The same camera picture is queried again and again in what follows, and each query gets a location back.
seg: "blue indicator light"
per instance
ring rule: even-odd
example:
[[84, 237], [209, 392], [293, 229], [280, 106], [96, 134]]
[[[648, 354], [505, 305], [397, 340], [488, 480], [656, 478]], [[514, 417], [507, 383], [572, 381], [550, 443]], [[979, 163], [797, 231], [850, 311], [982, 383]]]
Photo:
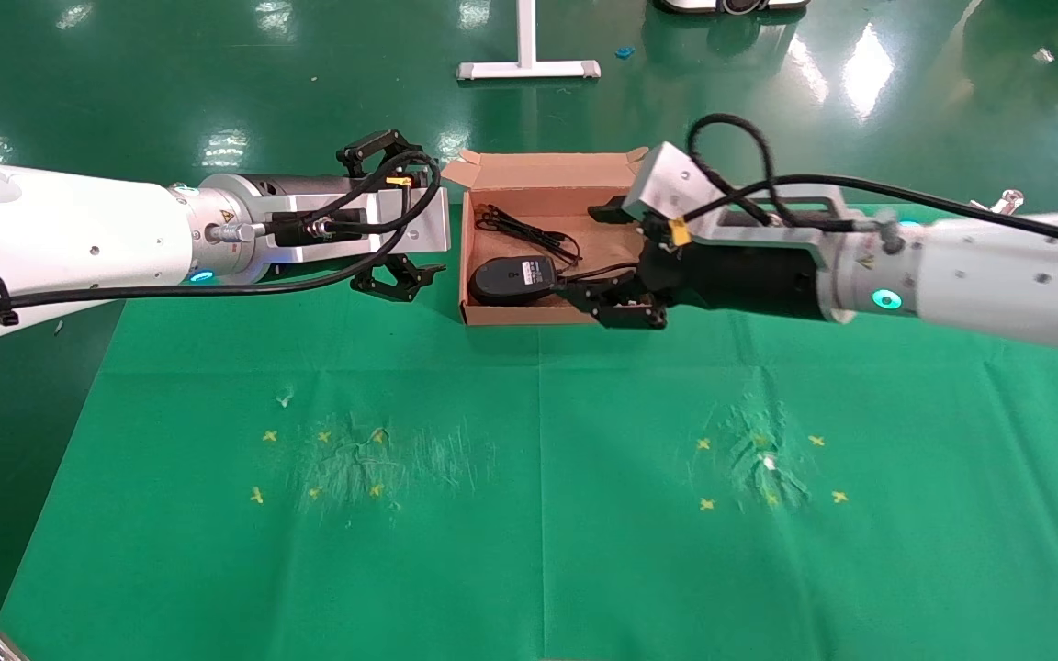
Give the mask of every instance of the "blue indicator light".
[[900, 307], [900, 294], [892, 289], [877, 289], [873, 292], [873, 302], [884, 310], [897, 310]]

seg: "shiny floor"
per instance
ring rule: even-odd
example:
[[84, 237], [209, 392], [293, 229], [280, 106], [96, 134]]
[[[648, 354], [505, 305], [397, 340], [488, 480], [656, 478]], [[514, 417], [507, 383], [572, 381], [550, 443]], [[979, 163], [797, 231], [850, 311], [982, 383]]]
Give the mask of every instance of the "shiny floor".
[[[1025, 210], [1058, 210], [1058, 3], [814, 0], [805, 13], [737, 18], [540, 0], [542, 58], [599, 59], [603, 78], [457, 82], [459, 62], [515, 56], [513, 5], [0, 1], [0, 163], [160, 183], [318, 175], [340, 171], [336, 147], [378, 129], [442, 158], [626, 150], [678, 143], [693, 118], [731, 112], [765, 130], [780, 171], [987, 204], [1020, 188]], [[619, 59], [622, 47], [636, 51]], [[759, 175], [746, 140], [723, 129], [706, 143], [732, 179]], [[97, 334], [114, 320], [101, 315]], [[0, 367], [54, 342], [18, 335], [0, 345]], [[17, 414], [0, 415], [0, 438], [50, 441], [41, 463], [54, 470], [105, 342], [84, 365], [48, 361], [31, 386], [18, 382], [30, 408], [4, 403]], [[28, 428], [31, 409], [67, 420]], [[0, 469], [37, 463], [20, 457]], [[34, 493], [0, 497], [0, 519], [31, 503], [3, 531], [14, 540], [0, 536], [0, 603], [45, 494], [33, 482]]]

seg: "black cable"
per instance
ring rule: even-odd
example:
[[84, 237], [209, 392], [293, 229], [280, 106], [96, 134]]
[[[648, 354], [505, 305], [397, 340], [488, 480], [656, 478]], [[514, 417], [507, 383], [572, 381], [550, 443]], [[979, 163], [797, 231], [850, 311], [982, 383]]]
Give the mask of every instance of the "black cable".
[[912, 202], [915, 205], [931, 206], [931, 208], [951, 213], [957, 215], [957, 217], [973, 218], [974, 220], [995, 223], [995, 225], [1010, 226], [1013, 229], [1032, 232], [1032, 234], [1038, 234], [1041, 237], [1058, 239], [1058, 225], [1050, 225], [1046, 222], [1016, 217], [1016, 215], [992, 213], [990, 209], [979, 209], [977, 206], [963, 205], [962, 202], [930, 196], [928, 192], [911, 191], [908, 188], [899, 187], [899, 185], [881, 184], [878, 181], [841, 175], [789, 175], [776, 177], [771, 181], [759, 181], [759, 183], [749, 184], [747, 187], [729, 194], [729, 196], [711, 201], [708, 205], [703, 205], [692, 213], [686, 214], [685, 218], [686, 220], [693, 220], [724, 205], [731, 205], [737, 199], [752, 196], [753, 192], [772, 191], [776, 185], [789, 184], [839, 185], [839, 187], [843, 188], [855, 188], [857, 191], [876, 192], [879, 196]]
[[613, 271], [622, 271], [622, 269], [625, 268], [638, 268], [638, 267], [639, 262], [637, 261], [624, 261], [621, 263], [614, 263], [612, 264], [612, 267], [597, 268], [594, 269], [594, 271], [588, 271], [585, 273], [574, 273], [574, 275], [567, 276], [566, 281], [585, 280], [588, 277], [594, 277], [596, 275], [604, 275], [604, 273], [609, 273]]
[[[707, 127], [714, 124], [726, 124], [730, 126], [738, 127], [746, 131], [753, 139], [753, 142], [759, 146], [759, 150], [762, 152], [762, 166], [765, 170], [765, 177], [767, 179], [773, 177], [773, 158], [769, 153], [769, 143], [762, 135], [762, 131], [756, 129], [756, 126], [750, 124], [750, 122], [744, 121], [744, 118], [737, 115], [730, 115], [724, 113], [714, 113], [711, 115], [706, 115], [693, 124], [692, 128], [688, 130], [688, 139], [686, 140], [686, 149], [688, 150], [688, 158], [692, 159], [693, 164], [696, 164], [697, 169], [705, 172], [705, 176], [709, 178], [709, 183], [716, 185], [719, 191], [726, 194], [726, 196], [731, 196], [735, 191], [730, 183], [726, 181], [726, 178], [720, 176], [720, 172], [713, 169], [709, 163], [706, 163], [705, 157], [700, 154], [700, 151], [696, 148], [697, 139], [700, 137], [700, 131], [705, 130]], [[746, 210], [753, 217], [753, 220], [759, 223], [759, 225], [769, 225], [773, 222], [769, 214], [765, 212], [761, 206], [753, 204], [752, 201], [747, 199], [738, 199], [737, 205]]]
[[[303, 217], [299, 217], [296, 220], [305, 223], [324, 217], [324, 215], [332, 214], [336, 209], [341, 209], [342, 206], [348, 205], [349, 202], [360, 198], [362, 194], [377, 188], [378, 184], [381, 184], [383, 179], [390, 177], [395, 172], [395, 169], [404, 166], [404, 164], [411, 163], [420, 163], [427, 166], [430, 172], [432, 172], [432, 177], [430, 177], [427, 188], [425, 189], [427, 189], [427, 191], [437, 191], [438, 187], [440, 187], [440, 168], [438, 168], [438, 164], [435, 162], [435, 159], [422, 153], [422, 151], [403, 151], [403, 153], [387, 159], [385, 162], [380, 164], [378, 169], [375, 169], [375, 171], [371, 171], [369, 176], [366, 176], [365, 179], [362, 179], [357, 185], [353, 185], [353, 187], [349, 189], [349, 192], [346, 192], [336, 200], [329, 202], [328, 205], [321, 206], [318, 209], [311, 210], [311, 213], [303, 215]], [[427, 208], [427, 206], [432, 204], [433, 199], [433, 196], [424, 194], [424, 196], [419, 199], [419, 202], [415, 202], [415, 208], [419, 209], [419, 213], [416, 215], [423, 213], [423, 209]], [[386, 234], [386, 232], [393, 232], [398, 229], [399, 226], [403, 226], [406, 223], [404, 222], [400, 222], [399, 217], [394, 221], [382, 223], [338, 222], [334, 223], [332, 228], [336, 232], [350, 232], [353, 234]]]
[[[762, 152], [764, 180], [756, 181], [756, 183], [749, 184], [744, 188], [734, 189], [722, 176], [709, 167], [709, 164], [705, 163], [705, 160], [696, 151], [696, 137], [706, 126], [713, 124], [737, 126], [738, 129], [744, 129], [750, 134]], [[931, 208], [952, 213], [959, 215], [959, 217], [973, 218], [974, 220], [995, 223], [995, 225], [1010, 226], [1013, 229], [1032, 232], [1032, 234], [1038, 234], [1041, 237], [1058, 239], [1058, 225], [1050, 225], [1046, 222], [1014, 217], [1013, 215], [992, 213], [990, 209], [981, 209], [972, 205], [963, 205], [962, 202], [930, 196], [928, 192], [911, 191], [908, 188], [899, 187], [899, 185], [881, 184], [878, 181], [840, 175], [790, 175], [776, 177], [773, 176], [773, 162], [769, 155], [769, 143], [762, 135], [761, 130], [756, 129], [756, 126], [735, 115], [717, 113], [703, 116], [699, 121], [696, 121], [696, 124], [693, 124], [693, 128], [689, 129], [688, 155], [700, 168], [700, 171], [705, 172], [706, 177], [709, 177], [709, 181], [713, 185], [716, 185], [726, 196], [711, 201], [709, 204], [698, 206], [698, 208], [693, 209], [691, 213], [685, 214], [685, 220], [687, 221], [700, 218], [701, 215], [719, 209], [724, 205], [738, 205], [746, 209], [747, 213], [750, 213], [750, 215], [753, 215], [756, 221], [762, 222], [760, 215], [753, 214], [748, 208], [748, 205], [753, 205], [753, 202], [748, 200], [748, 196], [752, 196], [753, 192], [758, 191], [769, 191], [769, 202], [778, 209], [778, 213], [783, 215], [783, 220], [788, 221], [786, 222], [788, 225], [798, 225], [797, 222], [792, 221], [792, 215], [789, 215], [789, 209], [786, 209], [785, 205], [782, 204], [777, 187], [788, 184], [825, 184], [839, 185], [839, 187], [843, 188], [855, 188], [858, 191], [877, 192], [879, 196], [912, 202], [912, 204], [931, 206]], [[852, 231], [852, 221], [803, 222], [801, 226], [815, 226], [815, 228], [826, 232], [850, 232]]]
[[[495, 205], [479, 205], [478, 210], [479, 214], [476, 214], [476, 229], [497, 232], [504, 234], [505, 237], [512, 237], [513, 239], [529, 243], [530, 246], [541, 247], [541, 250], [553, 255], [554, 258], [566, 262], [567, 265], [561, 270], [562, 272], [579, 267], [579, 262], [582, 261], [582, 246], [569, 234], [529, 225], [529, 223], [522, 222], [511, 215], [504, 213], [504, 210], [500, 210]], [[564, 247], [566, 243], [572, 244], [574, 251], [567, 251]]]
[[[419, 214], [423, 213], [423, 210], [432, 204], [438, 188], [440, 188], [440, 171], [438, 170], [438, 166], [434, 160], [430, 159], [430, 157], [425, 154], [419, 153], [419, 151], [407, 151], [407, 154], [419, 154], [422, 158], [408, 158], [402, 160], [401, 163], [411, 163], [417, 160], [417, 162], [426, 164], [430, 171], [432, 171], [432, 179], [430, 179], [427, 188], [424, 189], [419, 201], [415, 202], [415, 206], [412, 206], [407, 213], [400, 215], [400, 217], [395, 219], [395, 221], [386, 223], [386, 225], [395, 226], [395, 228], [398, 228], [398, 226], [406, 226], [407, 223], [411, 223], [411, 221], [419, 218]], [[366, 178], [366, 180], [378, 176], [380, 171], [383, 172], [384, 177], [385, 172], [394, 170], [394, 167], [398, 167], [398, 164], [395, 162], [398, 162], [400, 157], [402, 157], [402, 154], [387, 160], [386, 163], [382, 164], [382, 166], [370, 175], [369, 178]], [[338, 201], [340, 202], [345, 200], [345, 198], [349, 198], [348, 201], [344, 202], [344, 204], [348, 204], [349, 201], [352, 201], [352, 197], [361, 196], [364, 191], [365, 187], [362, 187], [361, 184], [355, 185], [351, 191], [345, 194], [344, 197], [339, 198]], [[345, 225], [358, 224], [359, 223], [345, 223]], [[191, 286], [172, 284], [168, 286], [168, 288], [65, 289], [56, 290], [56, 292], [38, 292], [34, 294], [20, 294], [20, 296], [12, 296], [11, 308], [13, 310], [18, 310], [25, 309], [25, 307], [54, 304], [110, 301], [115, 298], [264, 296], [264, 294], [307, 292], [307, 290], [310, 289], [327, 288], [327, 286], [338, 283], [338, 281], [348, 280], [350, 277], [353, 277], [369, 268], [377, 267], [377, 264], [381, 263], [382, 260], [385, 259], [391, 251], [394, 251], [395, 246], [398, 246], [403, 237], [404, 234], [402, 232], [395, 232], [394, 237], [386, 239], [386, 242], [382, 243], [382, 246], [379, 246], [377, 252], [366, 255], [365, 258], [357, 260], [352, 264], [349, 264], [348, 268], [341, 269], [341, 271], [336, 273], [330, 273], [330, 275], [323, 275], [321, 277], [311, 277], [311, 279], [308, 280], [274, 281], [274, 283], [256, 284], [214, 284], [202, 286], [202, 288], [198, 288], [198, 286], [193, 288]]]

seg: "green floor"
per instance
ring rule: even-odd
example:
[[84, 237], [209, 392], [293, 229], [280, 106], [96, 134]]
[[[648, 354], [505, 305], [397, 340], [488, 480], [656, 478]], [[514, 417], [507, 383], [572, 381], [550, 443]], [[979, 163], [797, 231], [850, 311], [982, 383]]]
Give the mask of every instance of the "green floor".
[[[603, 78], [469, 85], [456, 63], [512, 57], [512, 0], [0, 4], [0, 158], [314, 175], [375, 129], [444, 158], [626, 150], [720, 110], [759, 122], [781, 171], [1058, 210], [1045, 4], [816, 0], [761, 25], [540, 0], [542, 55]], [[756, 176], [737, 136], [706, 152]], [[129, 306], [1, 626], [35, 661], [1058, 658], [1058, 351], [693, 312], [662, 335], [466, 331], [453, 296]], [[0, 602], [106, 312], [0, 345], [0, 379], [32, 384], [0, 403]], [[212, 359], [233, 334], [277, 350]], [[809, 503], [693, 465], [731, 447], [734, 408], [802, 444]], [[394, 463], [437, 469], [332, 498], [350, 492], [318, 433], [375, 427]]]

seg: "green cloth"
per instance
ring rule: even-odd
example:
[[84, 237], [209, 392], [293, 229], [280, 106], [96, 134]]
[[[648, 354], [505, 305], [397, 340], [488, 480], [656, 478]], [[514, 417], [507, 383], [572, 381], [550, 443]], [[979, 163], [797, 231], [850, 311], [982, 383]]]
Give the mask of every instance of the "green cloth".
[[413, 305], [127, 306], [0, 628], [37, 661], [1058, 658], [1058, 351], [464, 328], [449, 259]]

